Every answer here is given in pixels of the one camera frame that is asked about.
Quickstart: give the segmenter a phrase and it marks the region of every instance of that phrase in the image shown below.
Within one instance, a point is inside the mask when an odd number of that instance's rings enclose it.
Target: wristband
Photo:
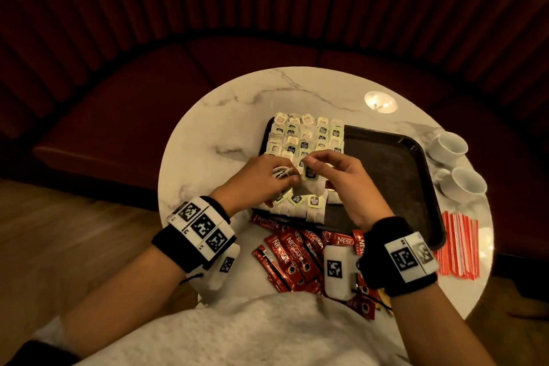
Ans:
[[[436,282],[439,264],[419,232],[402,217],[379,220],[364,234],[359,269],[373,289],[390,297],[412,293]]]
[[[152,243],[186,273],[201,265],[208,270],[236,241],[230,218],[211,197],[195,197],[183,203],[166,221],[168,226]]]

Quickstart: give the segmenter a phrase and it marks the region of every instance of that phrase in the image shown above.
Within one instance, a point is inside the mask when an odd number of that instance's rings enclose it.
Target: round table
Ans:
[[[385,92],[398,105],[393,113],[370,109],[365,94]],[[410,136],[423,148],[443,129],[427,113],[397,93],[373,81],[323,68],[285,67],[256,71],[231,80],[205,95],[179,121],[164,151],[158,182],[160,217],[193,196],[209,194],[259,152],[268,120],[278,111],[310,113],[342,119],[345,124]],[[427,159],[431,175],[437,164]],[[456,166],[470,167],[462,157]],[[480,278],[439,277],[440,287],[465,318],[477,304],[488,280],[494,251],[494,230],[486,197],[458,204],[435,188],[441,211],[460,212],[479,221]],[[241,247],[230,277],[216,293],[198,289],[209,303],[226,297],[275,293],[263,266],[251,252],[271,234],[251,224],[251,211],[237,214],[231,227]],[[396,321],[376,313],[375,327],[403,347]]]

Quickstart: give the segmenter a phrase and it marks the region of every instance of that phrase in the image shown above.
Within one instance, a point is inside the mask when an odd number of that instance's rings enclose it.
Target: white teacup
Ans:
[[[467,142],[451,132],[441,133],[427,147],[427,153],[432,159],[448,166],[452,166],[468,150]]]
[[[440,189],[446,197],[458,203],[470,202],[482,196],[488,189],[484,178],[473,169],[456,167],[451,172],[442,169],[440,173],[445,174],[438,177],[435,175],[440,179]]]

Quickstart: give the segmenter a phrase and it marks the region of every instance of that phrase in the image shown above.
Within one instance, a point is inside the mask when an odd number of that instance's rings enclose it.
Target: left hand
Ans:
[[[276,167],[290,167],[292,174],[283,179],[272,176]],[[223,206],[229,217],[261,203],[273,206],[271,198],[299,184],[298,170],[287,158],[263,154],[250,159],[235,175],[212,191],[210,197]]]

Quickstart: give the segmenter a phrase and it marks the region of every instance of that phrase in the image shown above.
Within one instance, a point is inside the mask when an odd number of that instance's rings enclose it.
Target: tray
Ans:
[[[260,154],[267,148],[274,117],[267,123]],[[419,231],[431,250],[446,242],[446,228],[440,214],[435,189],[423,149],[412,138],[345,125],[345,154],[360,159],[382,196],[397,216],[404,217],[414,231]],[[303,218],[279,216],[254,210],[262,217],[296,228],[311,228],[352,235],[357,227],[342,205],[326,206],[324,224]]]

